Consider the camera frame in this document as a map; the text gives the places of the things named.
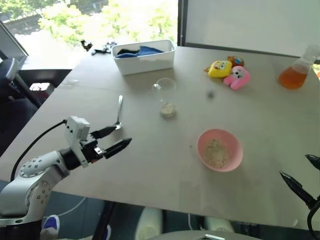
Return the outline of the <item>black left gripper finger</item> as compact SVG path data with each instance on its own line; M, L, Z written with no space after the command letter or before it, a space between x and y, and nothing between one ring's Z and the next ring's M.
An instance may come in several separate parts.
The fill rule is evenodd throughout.
M123 149L125 149L130 142L132 141L132 138L124 138L113 144L111 147L107 148L103 152L103 156L105 159L109 159L112 156L118 154Z
M106 126L100 130L95 130L93 132L90 133L90 135L94 138L94 139L102 139L108 135L110 135L117 127L115 125L113 126Z

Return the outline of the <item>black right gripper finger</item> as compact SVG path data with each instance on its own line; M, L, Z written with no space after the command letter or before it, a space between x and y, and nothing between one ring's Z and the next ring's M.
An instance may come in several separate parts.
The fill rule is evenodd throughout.
M307 205L314 206L316 204L316 200L303 189L302 184L300 184L295 178L290 176L289 174L280 171L279 172L282 179L288 185L288 187Z
M320 170L320 157L313 154L305 154L308 161L317 169Z

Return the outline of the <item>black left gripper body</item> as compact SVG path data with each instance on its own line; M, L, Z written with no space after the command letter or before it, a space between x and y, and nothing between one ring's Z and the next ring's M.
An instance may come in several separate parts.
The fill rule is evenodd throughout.
M104 157L104 151L98 147L96 139L83 140L80 142L81 152L88 163L95 163Z

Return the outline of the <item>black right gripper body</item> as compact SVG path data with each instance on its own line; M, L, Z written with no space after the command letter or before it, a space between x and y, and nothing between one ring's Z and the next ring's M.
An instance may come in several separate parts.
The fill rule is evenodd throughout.
M317 199L314 199L312 203L309 204L310 210L318 210L320 208L320 197L318 196Z

